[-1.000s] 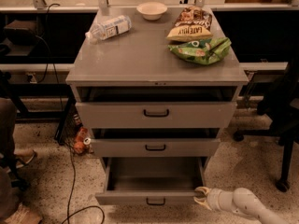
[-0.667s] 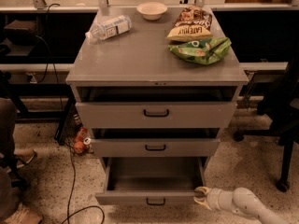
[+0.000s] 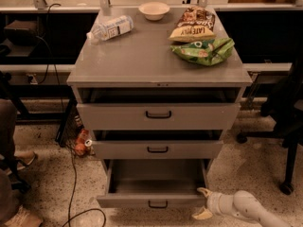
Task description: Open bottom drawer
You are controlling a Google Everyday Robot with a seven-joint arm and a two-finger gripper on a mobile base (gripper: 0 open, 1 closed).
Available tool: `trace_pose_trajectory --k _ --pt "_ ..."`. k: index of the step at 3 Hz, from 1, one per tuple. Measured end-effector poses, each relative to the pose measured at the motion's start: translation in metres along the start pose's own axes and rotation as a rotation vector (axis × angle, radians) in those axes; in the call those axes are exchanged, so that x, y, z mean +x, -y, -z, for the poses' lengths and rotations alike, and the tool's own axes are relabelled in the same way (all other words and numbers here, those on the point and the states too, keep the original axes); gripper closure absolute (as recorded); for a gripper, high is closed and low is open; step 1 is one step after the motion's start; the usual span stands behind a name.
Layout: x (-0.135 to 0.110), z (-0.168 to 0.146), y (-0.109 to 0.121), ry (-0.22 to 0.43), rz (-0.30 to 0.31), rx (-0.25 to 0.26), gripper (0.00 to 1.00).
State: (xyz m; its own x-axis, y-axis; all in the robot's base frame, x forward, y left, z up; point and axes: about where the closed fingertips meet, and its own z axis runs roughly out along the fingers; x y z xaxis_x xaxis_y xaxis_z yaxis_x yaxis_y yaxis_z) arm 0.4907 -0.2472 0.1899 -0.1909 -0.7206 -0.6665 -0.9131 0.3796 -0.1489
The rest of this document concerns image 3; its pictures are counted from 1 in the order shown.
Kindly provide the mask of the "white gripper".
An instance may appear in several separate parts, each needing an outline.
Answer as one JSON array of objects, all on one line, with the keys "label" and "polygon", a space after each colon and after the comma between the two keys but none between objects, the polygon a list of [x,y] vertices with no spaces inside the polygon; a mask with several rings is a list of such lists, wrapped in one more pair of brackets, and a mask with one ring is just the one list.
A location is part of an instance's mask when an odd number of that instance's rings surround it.
[{"label": "white gripper", "polygon": [[226,195],[219,192],[212,193],[209,189],[204,187],[198,187],[197,191],[207,198],[206,206],[208,209],[203,206],[197,213],[192,215],[194,219],[205,220],[212,218],[213,214],[221,216],[234,216],[236,214],[233,195]]}]

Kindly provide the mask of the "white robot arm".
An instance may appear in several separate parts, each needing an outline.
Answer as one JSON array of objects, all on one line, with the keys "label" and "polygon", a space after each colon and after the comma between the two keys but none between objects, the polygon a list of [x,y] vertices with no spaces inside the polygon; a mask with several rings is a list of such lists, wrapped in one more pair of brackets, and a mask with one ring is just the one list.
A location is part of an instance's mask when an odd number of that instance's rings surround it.
[{"label": "white robot arm", "polygon": [[257,198],[247,191],[237,191],[233,195],[213,192],[199,187],[198,192],[206,198],[206,204],[192,217],[197,220],[212,218],[214,215],[229,216],[262,227],[293,227],[282,218],[267,211]]}]

